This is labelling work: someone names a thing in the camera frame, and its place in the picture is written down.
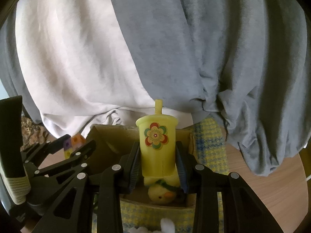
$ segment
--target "white plush toy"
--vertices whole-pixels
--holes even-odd
[[[175,233],[175,225],[172,222],[172,220],[163,218],[161,219],[161,231],[149,231],[145,227],[139,227],[138,229],[136,228],[131,228],[129,233]]]

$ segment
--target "yellow plaid cloth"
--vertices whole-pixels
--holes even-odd
[[[209,167],[212,171],[228,174],[225,142],[218,124],[207,117],[200,123],[191,127],[196,136],[197,156],[201,164]],[[219,232],[224,232],[223,210],[221,194],[218,194],[219,207]],[[121,201],[121,214],[124,232],[132,227],[144,226],[149,230],[159,230],[162,218],[171,219],[176,227],[176,232],[192,232],[194,220],[194,208],[168,208],[152,207],[147,204],[130,203]]]

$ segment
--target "yellow cup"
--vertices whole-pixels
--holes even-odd
[[[155,100],[155,114],[136,121],[142,159],[142,175],[164,178],[175,172],[175,142],[178,120],[162,114],[162,100]]]

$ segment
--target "metal rivet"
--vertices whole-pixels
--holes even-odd
[[[112,166],[112,170],[114,170],[114,171],[118,171],[118,170],[120,170],[121,169],[121,166],[120,165],[114,165],[114,166]]]
[[[231,176],[231,178],[234,178],[234,179],[237,179],[237,178],[240,177],[240,175],[239,175],[237,172],[232,172],[232,173],[230,174],[230,176]]]
[[[204,165],[197,164],[197,165],[195,166],[195,169],[197,169],[197,170],[199,170],[199,171],[202,171],[202,170],[204,170]]]
[[[85,176],[86,176],[86,174],[83,173],[83,172],[81,172],[81,173],[79,173],[79,174],[77,175],[77,178],[78,178],[79,180],[82,180],[82,179],[85,178]]]

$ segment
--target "orange beak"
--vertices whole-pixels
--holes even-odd
[[[174,198],[174,194],[172,192],[166,192],[164,194],[164,197],[167,199],[172,199],[172,198]]]

